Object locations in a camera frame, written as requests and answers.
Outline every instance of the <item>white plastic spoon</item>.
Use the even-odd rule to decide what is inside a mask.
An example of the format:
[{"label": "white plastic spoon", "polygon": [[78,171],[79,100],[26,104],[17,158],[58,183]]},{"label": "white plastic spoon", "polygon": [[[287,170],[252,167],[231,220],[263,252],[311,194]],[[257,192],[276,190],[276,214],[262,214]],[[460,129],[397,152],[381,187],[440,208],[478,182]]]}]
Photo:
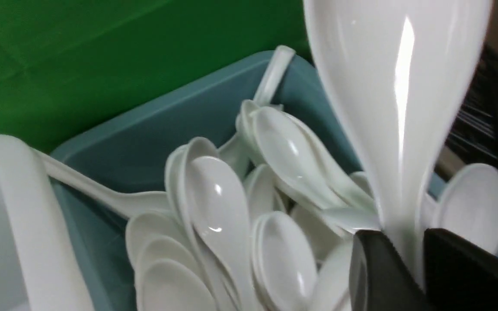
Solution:
[{"label": "white plastic spoon", "polygon": [[[285,45],[276,47],[253,97],[257,105],[265,106],[270,104],[294,55],[295,51],[292,48]],[[219,148],[219,154],[220,158],[233,168],[237,176],[243,179],[249,167],[249,157],[241,142],[241,136],[241,134],[235,133],[232,138]]]},{"label": "white plastic spoon", "polygon": [[415,211],[478,63],[491,0],[304,0],[322,85],[414,273]]},{"label": "white plastic spoon", "polygon": [[349,177],[354,183],[356,183],[360,189],[366,192],[370,197],[372,197],[372,189],[368,184],[368,179],[366,178],[366,173],[363,171],[355,171]]},{"label": "white plastic spoon", "polygon": [[261,154],[279,179],[320,209],[347,207],[324,181],[305,136],[283,112],[260,108],[253,130]]},{"label": "white plastic spoon", "polygon": [[320,217],[350,234],[356,234],[358,230],[381,231],[378,215],[371,211],[354,207],[323,210],[320,211]]},{"label": "white plastic spoon", "polygon": [[[350,177],[354,181],[354,183],[356,183],[359,187],[372,195],[370,186],[368,185],[368,179],[366,178],[366,174],[363,171],[356,171],[352,173]],[[420,221],[417,222],[421,226],[421,231],[430,228],[431,220],[433,219],[433,213],[435,212],[435,210],[437,210],[437,205],[437,202],[431,197],[431,195],[424,195],[424,199],[420,207],[421,210],[416,214],[417,217],[421,217]]]},{"label": "white plastic spoon", "polygon": [[326,258],[308,311],[351,311],[349,270],[351,268],[353,240],[344,240]]},{"label": "white plastic spoon", "polygon": [[374,200],[363,189],[361,189],[347,173],[339,167],[326,146],[320,138],[298,118],[291,114],[284,113],[303,132],[308,139],[310,146],[318,160],[322,175],[328,181],[328,185],[351,207],[376,211]]},{"label": "white plastic spoon", "polygon": [[324,224],[323,219],[300,205],[293,207],[291,217],[303,230],[310,248],[313,250],[314,258],[319,263],[322,263],[342,240],[350,236],[344,230],[333,230]]},{"label": "white plastic spoon", "polygon": [[441,193],[431,227],[445,228],[496,254],[498,170],[474,163],[458,171]]},{"label": "white plastic spoon", "polygon": [[172,184],[170,191],[176,196],[176,199],[174,199],[178,203],[176,210],[180,212],[180,218],[192,246],[193,255],[201,268],[203,282],[208,286],[209,291],[215,298],[219,311],[233,311],[237,309],[237,293],[234,293],[231,290],[231,286],[227,284],[231,280],[228,279],[229,276],[224,275],[213,252],[211,252],[202,242],[200,236],[194,231],[190,217],[191,193],[186,192],[186,184],[188,182],[186,180],[186,168],[189,166],[188,163],[203,156],[218,156],[213,143],[202,137],[190,140],[178,164],[177,184]]},{"label": "white plastic spoon", "polygon": [[182,215],[180,214],[180,211],[178,211],[178,201],[174,191],[178,185],[178,169],[186,148],[186,145],[181,145],[172,151],[172,153],[168,155],[168,158],[166,158],[166,164],[164,165],[164,189],[166,189],[168,205],[171,207],[170,209],[176,213],[176,217],[178,217],[178,220],[182,224]]},{"label": "white plastic spoon", "polygon": [[147,211],[130,218],[126,224],[125,236],[126,252],[134,269],[142,246],[159,236],[168,236],[184,247],[190,247],[181,227],[172,217],[158,211]]},{"label": "white plastic spoon", "polygon": [[195,273],[196,276],[201,277],[199,265],[192,253],[185,246],[168,236],[159,236],[158,238],[148,240],[140,248],[140,255],[134,266],[136,272],[134,284],[136,288],[140,288],[143,271],[147,270],[156,260],[165,258],[181,263],[184,267]]},{"label": "white plastic spoon", "polygon": [[275,200],[277,200],[274,174],[268,165],[259,165],[247,175],[243,181],[243,187],[249,206],[249,223],[253,225],[261,215],[274,211]]},{"label": "white plastic spoon", "polygon": [[285,71],[295,55],[295,50],[285,45],[279,45],[266,67],[261,83],[257,87],[253,100],[259,106],[270,105],[278,86],[282,82]]},{"label": "white plastic spoon", "polygon": [[216,311],[204,283],[182,264],[161,259],[142,274],[136,294],[139,311]]},{"label": "white plastic spoon", "polygon": [[257,309],[251,279],[249,212],[241,181],[227,163],[209,156],[192,160],[185,173],[195,230],[229,272],[240,309]]},{"label": "white plastic spoon", "polygon": [[306,311],[316,283],[316,263],[301,228],[280,212],[264,216],[257,234],[259,275],[277,311]]},{"label": "white plastic spoon", "polygon": [[77,189],[77,191],[84,193],[92,199],[104,203],[124,219],[149,210],[171,213],[164,191],[139,193],[116,192],[43,152],[35,149],[33,151],[42,159],[47,175]]}]

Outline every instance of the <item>spoon handle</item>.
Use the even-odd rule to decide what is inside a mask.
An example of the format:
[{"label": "spoon handle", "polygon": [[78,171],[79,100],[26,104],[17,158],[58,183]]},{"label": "spoon handle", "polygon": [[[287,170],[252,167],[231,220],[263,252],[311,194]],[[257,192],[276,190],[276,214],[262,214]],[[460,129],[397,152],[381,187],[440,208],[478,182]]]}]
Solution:
[{"label": "spoon handle", "polygon": [[270,105],[293,55],[295,50],[290,47],[279,45],[276,48],[253,97],[257,105],[261,107]]},{"label": "spoon handle", "polygon": [[160,202],[166,199],[164,192],[160,195],[157,191],[132,194],[116,192],[49,155],[33,150],[42,159],[47,175],[104,203],[124,219],[129,219],[140,212],[158,209]]}]

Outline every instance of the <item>white plastic utensil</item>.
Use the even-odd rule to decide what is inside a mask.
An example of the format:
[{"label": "white plastic utensil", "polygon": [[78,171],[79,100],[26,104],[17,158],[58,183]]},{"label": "white plastic utensil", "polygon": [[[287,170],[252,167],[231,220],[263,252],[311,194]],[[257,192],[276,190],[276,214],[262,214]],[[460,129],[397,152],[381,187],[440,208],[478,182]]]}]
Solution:
[{"label": "white plastic utensil", "polygon": [[282,78],[295,55],[295,50],[285,45],[279,45],[266,67],[261,83],[257,87],[253,101],[259,106],[270,105]]},{"label": "white plastic utensil", "polygon": [[352,246],[352,238],[344,240],[324,261],[308,311],[351,311],[349,270]]},{"label": "white plastic utensil", "polygon": [[307,139],[283,112],[260,108],[253,130],[263,158],[279,179],[320,209],[347,206],[330,190]]},{"label": "white plastic utensil", "polygon": [[322,85],[414,272],[415,211],[478,62],[491,0],[304,0]]},{"label": "white plastic utensil", "polygon": [[241,181],[227,163],[209,156],[191,161],[185,174],[195,230],[229,272],[240,309],[257,309],[251,279],[249,212]]},{"label": "white plastic utensil", "polygon": [[305,235],[286,214],[265,215],[258,236],[262,285],[277,311],[306,311],[316,283],[316,263]]},{"label": "white plastic utensil", "polygon": [[178,185],[178,169],[180,162],[182,161],[182,154],[186,150],[186,145],[181,145],[176,148],[172,153],[166,158],[166,164],[164,165],[164,189],[166,189],[166,198],[168,200],[168,205],[170,209],[176,213],[176,217],[183,224],[182,215],[178,211],[178,201],[176,199],[176,186]]},{"label": "white plastic utensil", "polygon": [[241,134],[247,147],[249,159],[251,159],[254,165],[264,163],[264,159],[255,141],[255,135],[253,134],[253,118],[251,116],[251,113],[258,109],[259,106],[254,101],[244,100],[241,102],[241,108],[239,109],[239,123],[236,123],[237,132]]},{"label": "white plastic utensil", "polygon": [[219,311],[233,311],[237,309],[237,294],[231,290],[227,291],[227,288],[232,288],[233,286],[225,285],[225,282],[231,282],[231,280],[229,280],[228,275],[225,275],[225,271],[220,268],[213,252],[209,250],[194,231],[190,216],[190,197],[192,194],[186,192],[186,168],[194,159],[204,156],[218,157],[218,152],[213,143],[203,137],[190,140],[178,164],[177,184],[172,184],[169,191],[176,196],[176,199],[174,199],[178,203],[176,210],[180,212],[180,218],[192,246],[193,255],[201,268],[203,282],[208,286],[209,291],[215,298]]},{"label": "white plastic utensil", "polygon": [[[255,104],[258,106],[270,104],[294,55],[295,51],[292,48],[285,45],[276,47],[253,97]],[[237,176],[243,179],[249,167],[249,157],[241,142],[242,134],[239,133],[239,128],[236,120],[238,132],[219,148],[219,154],[220,159],[228,163],[237,173]]]},{"label": "white plastic utensil", "polygon": [[139,311],[216,311],[204,283],[182,264],[161,259],[142,274],[136,293]]},{"label": "white plastic utensil", "polygon": [[352,179],[339,167],[326,146],[320,138],[298,118],[291,114],[284,113],[291,119],[293,123],[303,132],[306,139],[318,160],[318,166],[321,169],[322,175],[328,182],[328,185],[338,196],[340,196],[348,205],[358,209],[368,211],[376,211],[374,200],[363,189],[361,189]]},{"label": "white plastic utensil", "polygon": [[370,197],[372,197],[372,189],[368,184],[368,179],[366,178],[366,173],[363,171],[355,171],[349,177],[354,183],[356,183],[360,189],[366,192]]},{"label": "white plastic utensil", "polygon": [[474,163],[458,171],[441,193],[431,227],[445,228],[496,254],[498,170]]},{"label": "white plastic utensil", "polygon": [[140,248],[140,254],[134,266],[136,288],[140,288],[142,272],[150,268],[151,264],[156,260],[166,258],[182,264],[195,273],[196,276],[201,277],[199,264],[184,245],[168,236],[159,236],[148,240]]},{"label": "white plastic utensil", "polygon": [[[368,179],[363,171],[356,171],[350,175],[351,179],[359,185],[362,189],[365,189],[367,193],[372,195],[370,191],[370,186],[368,185]],[[417,217],[421,217],[418,222],[420,225],[420,230],[423,231],[431,226],[431,220],[433,219],[433,213],[437,210],[437,202],[429,194],[424,195],[424,199],[420,206],[420,211],[416,214]]]},{"label": "white plastic utensil", "polygon": [[348,207],[345,209],[328,209],[320,211],[324,221],[334,224],[350,234],[358,230],[381,231],[378,215],[371,211]]},{"label": "white plastic utensil", "polygon": [[247,175],[243,187],[249,206],[249,223],[253,225],[259,216],[275,209],[274,174],[268,165],[259,165]]},{"label": "white plastic utensil", "polygon": [[344,230],[333,230],[324,223],[324,220],[317,217],[315,213],[308,211],[300,205],[293,207],[291,217],[303,230],[306,239],[313,250],[314,258],[317,262],[322,263],[328,254],[336,247],[344,238],[350,235]]},{"label": "white plastic utensil", "polygon": [[142,246],[159,236],[168,236],[184,247],[190,247],[182,229],[173,218],[158,211],[147,211],[130,218],[126,224],[125,236],[126,252],[134,269]]},{"label": "white plastic utensil", "polygon": [[92,199],[104,203],[124,219],[148,210],[170,213],[170,206],[164,191],[116,192],[43,152],[35,149],[33,151],[42,159],[47,175],[77,189]]}]

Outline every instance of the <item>blue plastic bin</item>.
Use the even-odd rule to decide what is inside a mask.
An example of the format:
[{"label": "blue plastic bin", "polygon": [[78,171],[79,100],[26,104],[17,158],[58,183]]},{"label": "blue plastic bin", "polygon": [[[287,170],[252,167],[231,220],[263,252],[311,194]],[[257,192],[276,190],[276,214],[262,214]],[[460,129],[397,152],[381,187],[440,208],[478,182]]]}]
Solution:
[{"label": "blue plastic bin", "polygon": [[[117,191],[163,190],[164,164],[176,147],[194,136],[220,146],[233,135],[239,105],[253,97],[272,53],[247,57],[121,114],[51,155]],[[344,170],[360,169],[312,65],[295,57],[274,102],[308,124]],[[53,187],[95,309],[135,310],[133,270],[124,245],[126,221],[69,187]],[[431,193],[437,196],[442,187],[435,176]]]}]

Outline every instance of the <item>green backdrop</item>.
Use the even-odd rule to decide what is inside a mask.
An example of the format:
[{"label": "green backdrop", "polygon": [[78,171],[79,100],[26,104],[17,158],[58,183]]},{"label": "green backdrop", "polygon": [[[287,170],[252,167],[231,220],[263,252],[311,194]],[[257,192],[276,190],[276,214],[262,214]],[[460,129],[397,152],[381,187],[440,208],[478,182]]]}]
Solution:
[{"label": "green backdrop", "polygon": [[0,0],[0,133],[49,152],[278,44],[310,55],[302,0]]}]

